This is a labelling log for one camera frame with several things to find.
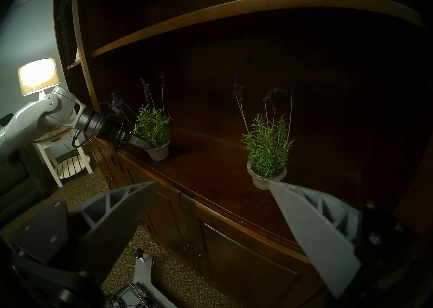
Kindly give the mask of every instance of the wooden hutch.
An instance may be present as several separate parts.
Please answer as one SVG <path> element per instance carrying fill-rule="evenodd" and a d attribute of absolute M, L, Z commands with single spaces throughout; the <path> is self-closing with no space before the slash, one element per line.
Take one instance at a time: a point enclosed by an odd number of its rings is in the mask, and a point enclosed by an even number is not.
<path fill-rule="evenodd" d="M 54 0 L 54 11 L 67 85 L 88 106 L 111 102 L 114 92 L 138 111 L 144 78 L 160 107 L 166 74 L 165 110 L 174 120 L 167 159 L 91 139 L 110 188 L 159 182 L 144 229 L 245 307 L 313 307 L 324 283 L 270 192 L 247 173 L 232 73 L 246 86 L 249 123 L 264 112 L 266 91 L 296 81 L 296 140 L 283 181 L 358 209 L 374 200 L 422 234 L 423 207 L 408 201 L 424 200 L 432 157 L 420 3 Z M 288 113 L 289 102 L 278 96 L 277 113 Z"/>

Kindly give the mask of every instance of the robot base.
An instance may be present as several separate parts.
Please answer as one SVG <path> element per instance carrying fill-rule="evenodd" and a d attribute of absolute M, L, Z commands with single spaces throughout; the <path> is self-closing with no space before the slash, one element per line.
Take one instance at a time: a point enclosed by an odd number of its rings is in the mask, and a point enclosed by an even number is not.
<path fill-rule="evenodd" d="M 148 294 L 150 294 L 155 301 L 158 302 L 158 307 L 176 308 L 176 306 L 173 305 L 170 300 L 168 300 L 152 284 L 150 277 L 153 267 L 152 257 L 148 254 L 143 254 L 142 259 L 144 260 L 144 262 L 142 262 L 140 258 L 135 261 L 135 273 L 133 283 L 141 284 L 144 287 L 144 290 Z M 143 303 L 137 298 L 135 291 L 132 287 L 126 289 L 122 294 L 119 295 L 119 297 L 121 297 L 125 301 L 125 304 L 129 307 L 134 307 L 133 305 L 137 305 L 137 307 L 145 307 Z"/>

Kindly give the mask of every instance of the purple flower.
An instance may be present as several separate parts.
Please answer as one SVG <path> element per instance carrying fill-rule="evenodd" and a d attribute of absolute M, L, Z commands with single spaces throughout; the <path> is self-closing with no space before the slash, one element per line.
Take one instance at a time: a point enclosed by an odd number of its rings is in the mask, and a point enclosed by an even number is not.
<path fill-rule="evenodd" d="M 147 83 L 144 79 L 140 79 L 141 83 L 143 84 L 143 91 L 144 91 L 144 97 L 146 98 L 147 105 L 149 105 L 149 97 L 152 96 L 149 89 L 149 83 Z"/>
<path fill-rule="evenodd" d="M 240 84 L 239 81 L 239 75 L 237 70 L 235 70 L 235 72 L 233 73 L 233 93 L 238 97 L 239 102 L 243 101 L 242 98 L 242 89 L 244 89 L 245 86 Z"/>
<path fill-rule="evenodd" d="M 264 102 L 268 101 L 268 102 L 271 104 L 271 106 L 272 106 L 272 110 L 274 110 L 274 111 L 277 110 L 277 107 L 275 106 L 274 100 L 272 99 L 272 94 L 275 94 L 275 93 L 277 93 L 277 92 L 283 92 L 283 93 L 286 93 L 287 90 L 286 90 L 286 89 L 283 89 L 283 88 L 277 88 L 277 87 L 275 87 L 275 88 L 269 90 L 269 91 L 266 93 L 265 98 L 263 99 Z"/>
<path fill-rule="evenodd" d="M 122 107 L 122 99 L 117 99 L 116 95 L 114 94 L 114 92 L 111 93 L 111 105 L 110 108 L 112 108 L 113 106 L 115 106 L 116 108 L 120 109 Z"/>

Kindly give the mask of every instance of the sofa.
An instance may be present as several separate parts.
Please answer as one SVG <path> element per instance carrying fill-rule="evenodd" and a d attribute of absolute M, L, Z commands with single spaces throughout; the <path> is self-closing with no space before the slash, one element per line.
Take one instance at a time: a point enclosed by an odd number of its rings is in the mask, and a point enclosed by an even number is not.
<path fill-rule="evenodd" d="M 0 119 L 6 126 L 13 114 Z M 46 175 L 32 143 L 0 163 L 0 223 L 48 192 Z"/>

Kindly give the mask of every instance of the table leg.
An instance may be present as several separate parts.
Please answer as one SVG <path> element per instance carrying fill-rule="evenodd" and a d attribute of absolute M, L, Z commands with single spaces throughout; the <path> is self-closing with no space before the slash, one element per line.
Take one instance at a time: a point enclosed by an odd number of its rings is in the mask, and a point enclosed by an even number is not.
<path fill-rule="evenodd" d="M 51 152 L 50 148 L 45 149 L 45 152 L 48 154 L 48 158 L 50 158 L 51 162 L 53 163 L 54 169 L 57 169 L 57 160 L 54 157 L 53 152 Z"/>
<path fill-rule="evenodd" d="M 54 169 L 54 167 L 52 166 L 50 159 L 47 156 L 47 153 L 45 153 L 44 148 L 42 147 L 42 145 L 40 143 L 36 143 L 39 152 L 41 152 L 42 154 L 42 158 L 44 158 L 45 163 L 48 166 L 48 169 L 50 170 L 51 175 L 53 176 L 54 180 L 57 182 L 57 185 L 59 187 L 63 187 L 62 183 L 60 182 L 59 176 L 57 175 L 57 170 Z"/>
<path fill-rule="evenodd" d="M 80 154 L 81 159 L 84 161 L 84 163 L 86 165 L 87 171 L 89 172 L 89 174 L 93 173 L 93 170 L 90 168 L 90 163 L 87 162 L 86 155 L 84 154 L 83 148 L 78 147 L 77 149 L 78 149 L 78 153 Z"/>

